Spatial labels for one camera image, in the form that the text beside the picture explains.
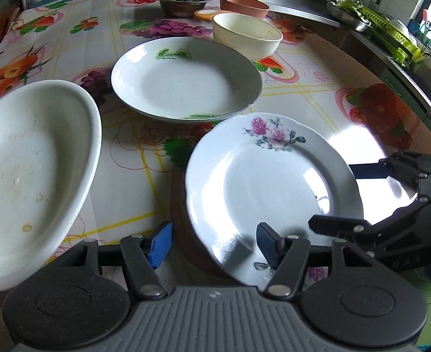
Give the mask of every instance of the terracotta-colored bowl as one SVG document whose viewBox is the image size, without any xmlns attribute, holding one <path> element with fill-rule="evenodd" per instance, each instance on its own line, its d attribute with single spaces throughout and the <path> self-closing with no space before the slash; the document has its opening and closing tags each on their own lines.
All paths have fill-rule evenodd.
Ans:
<svg viewBox="0 0 431 352">
<path fill-rule="evenodd" d="M 259 0 L 220 0 L 220 8 L 235 11 L 247 16 L 263 19 L 269 12 L 269 6 Z"/>
</svg>

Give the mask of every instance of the metal bowl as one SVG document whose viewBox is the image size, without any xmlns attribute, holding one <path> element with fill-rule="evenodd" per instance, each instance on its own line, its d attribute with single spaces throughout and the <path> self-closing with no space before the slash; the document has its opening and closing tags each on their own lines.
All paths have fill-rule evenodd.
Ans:
<svg viewBox="0 0 431 352">
<path fill-rule="evenodd" d="M 189 18 L 195 11 L 204 9 L 209 0 L 159 0 L 167 16 Z"/>
<path fill-rule="evenodd" d="M 350 14 L 347 14 L 342 9 L 336 7 L 336 4 L 332 1 L 328 1 L 328 12 L 339 22 L 350 26 L 356 32 L 364 32 L 367 28 L 369 28 L 369 25 L 366 23 L 356 19 L 355 17 L 352 17 Z"/>
</svg>

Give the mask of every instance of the fruit-patterned tablecloth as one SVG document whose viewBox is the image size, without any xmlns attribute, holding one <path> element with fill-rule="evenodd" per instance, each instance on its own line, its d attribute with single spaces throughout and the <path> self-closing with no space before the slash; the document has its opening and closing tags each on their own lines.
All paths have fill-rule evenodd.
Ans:
<svg viewBox="0 0 431 352">
<path fill-rule="evenodd" d="M 218 6 L 219 0 L 207 5 Z M 275 54 L 255 62 L 264 88 L 247 112 L 282 114 L 313 128 L 348 163 L 376 162 L 396 149 L 431 153 L 430 132 L 370 71 L 287 18 L 271 13 L 267 20 L 282 30 L 284 40 Z M 169 218 L 171 171 L 184 167 L 212 124 L 171 125 L 139 115 L 113 93 L 110 73 L 121 55 L 145 41 L 164 36 L 210 41 L 211 27 L 165 19 L 157 0 L 76 0 L 23 12 L 4 37 L 0 99 L 27 83 L 65 79 L 83 86 L 101 112 L 103 144 L 92 188 L 52 258 L 82 239 L 116 243 Z M 371 223 L 410 200 L 392 179 L 360 181 L 359 188 Z M 105 272 L 122 281 L 116 270 Z M 197 270 L 177 248 L 158 274 L 166 285 L 220 282 Z M 319 277 L 321 272 L 311 275 Z M 12 346 L 1 315 L 5 295 L 0 293 L 0 352 Z"/>
</svg>

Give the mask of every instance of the white plate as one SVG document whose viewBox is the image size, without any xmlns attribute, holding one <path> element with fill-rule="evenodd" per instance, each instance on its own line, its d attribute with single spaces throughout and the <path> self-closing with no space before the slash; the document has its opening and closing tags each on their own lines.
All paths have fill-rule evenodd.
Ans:
<svg viewBox="0 0 431 352">
<path fill-rule="evenodd" d="M 129 50 L 111 83 L 121 100 L 150 117 L 176 122 L 228 118 L 261 94 L 256 67 L 237 51 L 197 38 L 161 38 Z"/>
<path fill-rule="evenodd" d="M 263 290 L 271 278 L 256 245 L 267 222 L 281 236 L 313 233 L 314 214 L 364 217 L 357 182 L 317 132 L 284 116 L 254 113 L 219 123 L 197 144 L 186 170 L 187 209 L 212 257 L 232 277 Z"/>
<path fill-rule="evenodd" d="M 100 156 L 100 114 L 66 81 L 0 99 L 0 291 L 40 269 L 71 228 Z"/>
</svg>

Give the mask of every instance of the green dish rack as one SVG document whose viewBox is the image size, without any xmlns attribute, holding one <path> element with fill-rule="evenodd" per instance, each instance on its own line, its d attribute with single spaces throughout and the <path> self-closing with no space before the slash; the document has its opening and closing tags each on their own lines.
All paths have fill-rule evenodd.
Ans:
<svg viewBox="0 0 431 352">
<path fill-rule="evenodd" d="M 386 49 L 391 52 L 395 61 L 405 66 L 408 62 L 412 61 L 417 63 L 425 59 L 419 47 L 409 41 L 407 37 L 403 36 L 398 30 L 396 30 L 393 25 L 391 25 L 383 17 L 379 16 L 374 11 L 370 10 L 365 6 L 362 7 L 362 13 L 375 26 L 375 28 L 372 27 L 373 37 L 375 37 Z M 410 56 L 408 52 L 404 51 L 404 49 L 397 46 L 393 46 L 380 34 L 379 30 L 377 30 L 376 28 L 383 30 L 385 33 L 393 37 L 393 39 L 395 39 L 397 42 L 399 42 L 400 45 L 406 48 L 409 53 L 412 54 L 412 56 Z"/>
</svg>

